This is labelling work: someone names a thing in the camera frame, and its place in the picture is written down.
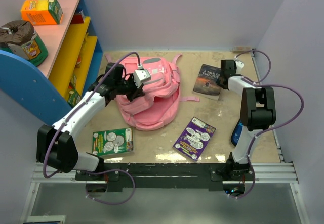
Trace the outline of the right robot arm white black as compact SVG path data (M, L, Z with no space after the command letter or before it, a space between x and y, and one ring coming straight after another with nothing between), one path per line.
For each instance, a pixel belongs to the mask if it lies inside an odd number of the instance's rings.
M256 86L238 72L244 66L236 60L221 60L219 86L241 96L240 121L242 131L238 143L230 153L219 175L225 180L237 180L251 170L251 156L257 137L276 121L274 90Z

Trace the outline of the dark novel Two Cities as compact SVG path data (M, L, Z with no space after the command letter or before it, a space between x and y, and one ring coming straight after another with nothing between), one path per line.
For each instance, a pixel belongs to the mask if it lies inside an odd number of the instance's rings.
M212 100L218 100L222 88L218 85L221 69L202 64L195 81L193 93Z

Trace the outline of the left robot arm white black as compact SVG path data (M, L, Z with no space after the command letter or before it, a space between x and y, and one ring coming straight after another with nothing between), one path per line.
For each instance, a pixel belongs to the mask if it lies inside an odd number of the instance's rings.
M117 95L129 100L144 96L144 83L151 79L142 66L127 75L125 67L109 63L106 74L97 77L84 97L63 118L51 126L43 125L37 132L36 160L46 169L69 173L80 170L94 180L105 174L103 159L91 153L79 152L75 145L77 136L86 124Z

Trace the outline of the pink student backpack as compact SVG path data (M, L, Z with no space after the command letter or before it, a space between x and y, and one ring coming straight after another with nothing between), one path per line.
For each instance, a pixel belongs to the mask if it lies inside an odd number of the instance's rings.
M152 131L172 122L177 115L179 103L196 101L197 96L181 96L181 76L177 61L163 57L141 57L140 62L148 70L151 79L144 83L144 96L129 101L125 95L118 95L115 101L124 121L141 131Z

